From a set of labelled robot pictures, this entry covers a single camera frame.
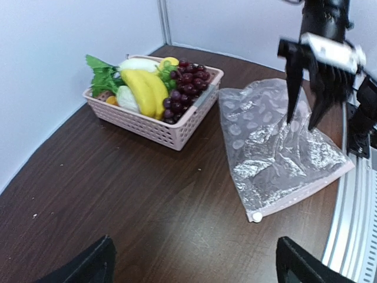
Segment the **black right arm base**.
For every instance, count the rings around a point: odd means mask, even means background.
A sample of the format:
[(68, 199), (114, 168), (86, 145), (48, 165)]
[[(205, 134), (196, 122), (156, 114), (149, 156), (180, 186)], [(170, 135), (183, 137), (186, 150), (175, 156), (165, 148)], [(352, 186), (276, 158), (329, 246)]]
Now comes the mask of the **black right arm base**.
[(370, 139), (369, 131), (371, 119), (363, 111), (351, 104), (346, 104), (347, 111), (347, 153), (352, 153), (356, 157), (370, 158)]

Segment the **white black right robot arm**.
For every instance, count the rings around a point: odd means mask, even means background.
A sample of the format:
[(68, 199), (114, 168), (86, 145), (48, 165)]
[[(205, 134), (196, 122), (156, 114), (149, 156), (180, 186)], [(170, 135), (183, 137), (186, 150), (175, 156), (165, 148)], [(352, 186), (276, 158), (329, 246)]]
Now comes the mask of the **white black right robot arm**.
[(356, 76), (365, 72), (366, 55), (345, 38), (353, 28), (349, 7), (349, 1), (304, 1), (298, 42), (281, 39), (277, 54), (286, 59), (287, 121), (292, 120), (303, 72), (308, 71), (316, 96), (308, 129), (313, 130), (332, 106), (347, 102), (356, 93), (359, 107), (349, 131), (352, 140), (361, 142), (376, 124), (376, 79), (366, 73), (355, 91)]

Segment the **clear zip top bag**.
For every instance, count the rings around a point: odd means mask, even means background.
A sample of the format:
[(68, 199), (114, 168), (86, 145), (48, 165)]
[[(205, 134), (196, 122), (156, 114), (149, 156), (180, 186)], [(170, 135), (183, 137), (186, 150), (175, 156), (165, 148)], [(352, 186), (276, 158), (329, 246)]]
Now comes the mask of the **clear zip top bag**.
[(312, 196), (354, 167), (326, 134), (309, 130), (311, 110), (304, 92), (291, 121), (287, 102), (281, 78), (219, 91), (230, 174), (249, 222)]

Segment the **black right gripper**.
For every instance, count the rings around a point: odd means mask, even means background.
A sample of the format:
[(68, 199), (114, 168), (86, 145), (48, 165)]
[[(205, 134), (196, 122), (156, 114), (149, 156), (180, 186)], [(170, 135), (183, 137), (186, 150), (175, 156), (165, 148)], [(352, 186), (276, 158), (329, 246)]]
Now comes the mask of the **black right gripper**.
[(309, 73), (310, 89), (316, 96), (308, 125), (313, 130), (334, 105), (342, 105), (353, 93), (366, 55), (346, 40), (347, 31), (353, 28), (349, 1), (302, 3), (299, 39), (281, 38), (277, 55), (286, 60), (287, 124), (295, 113), (303, 73)]

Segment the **pink plastic basket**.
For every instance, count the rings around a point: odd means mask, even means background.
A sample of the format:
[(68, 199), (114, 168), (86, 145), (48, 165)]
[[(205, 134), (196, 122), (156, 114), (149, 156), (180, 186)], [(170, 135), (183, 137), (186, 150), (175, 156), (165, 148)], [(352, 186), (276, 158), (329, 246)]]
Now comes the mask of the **pink plastic basket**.
[[(159, 65), (163, 59), (141, 55), (133, 55), (127, 59), (129, 58), (146, 58), (157, 61)], [(105, 102), (106, 99), (109, 96), (116, 95), (110, 91), (105, 91), (95, 98), (92, 96), (90, 86), (89, 89), (84, 91), (83, 96), (87, 99), (97, 117), (179, 151), (187, 143), (218, 98), (217, 92), (224, 72), (218, 68), (206, 67), (210, 73), (209, 88), (202, 93), (176, 124), (167, 124), (163, 122), (163, 119), (156, 120), (141, 113), (128, 111), (120, 106), (110, 105)]]

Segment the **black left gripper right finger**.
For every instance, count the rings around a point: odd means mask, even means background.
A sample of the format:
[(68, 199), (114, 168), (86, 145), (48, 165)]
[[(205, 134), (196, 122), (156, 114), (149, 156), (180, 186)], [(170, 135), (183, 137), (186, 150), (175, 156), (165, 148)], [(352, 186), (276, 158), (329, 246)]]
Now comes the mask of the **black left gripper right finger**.
[(277, 240), (276, 272), (278, 283), (353, 282), (322, 264), (288, 236), (280, 237)]

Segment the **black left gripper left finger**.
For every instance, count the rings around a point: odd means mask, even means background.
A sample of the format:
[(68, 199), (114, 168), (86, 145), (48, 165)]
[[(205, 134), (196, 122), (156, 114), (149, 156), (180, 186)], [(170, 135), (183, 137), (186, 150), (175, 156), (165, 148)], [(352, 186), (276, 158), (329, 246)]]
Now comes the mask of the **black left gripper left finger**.
[(64, 266), (36, 282), (105, 282), (114, 281), (116, 248), (105, 235)]

